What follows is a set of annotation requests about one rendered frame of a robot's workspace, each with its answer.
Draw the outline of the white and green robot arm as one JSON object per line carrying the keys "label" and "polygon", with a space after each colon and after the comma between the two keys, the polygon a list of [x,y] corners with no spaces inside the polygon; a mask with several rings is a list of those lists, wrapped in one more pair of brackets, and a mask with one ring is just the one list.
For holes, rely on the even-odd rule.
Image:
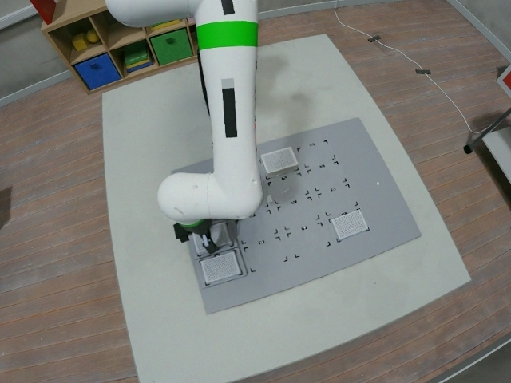
{"label": "white and green robot arm", "polygon": [[210,121],[214,172],[175,173],[157,202],[176,239],[189,241],[211,219],[246,219],[263,200],[256,148],[258,0],[105,0],[131,27],[195,18]]}

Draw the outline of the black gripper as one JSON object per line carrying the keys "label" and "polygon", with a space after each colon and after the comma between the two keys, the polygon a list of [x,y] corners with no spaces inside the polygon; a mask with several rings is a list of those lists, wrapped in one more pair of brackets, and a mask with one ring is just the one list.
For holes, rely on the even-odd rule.
{"label": "black gripper", "polygon": [[[216,251],[219,250],[219,248],[217,247],[216,244],[214,244],[213,240],[212,240],[212,237],[211,237],[211,232],[210,232],[210,226],[212,225],[212,221],[210,222],[210,224],[205,228],[203,229],[202,231],[198,231],[198,232],[193,232],[194,234],[198,234],[200,235],[201,239],[204,239],[204,241],[202,242],[202,246],[207,250],[207,252],[209,254],[212,254],[212,253],[216,253]],[[217,249],[218,248],[218,249]]]}

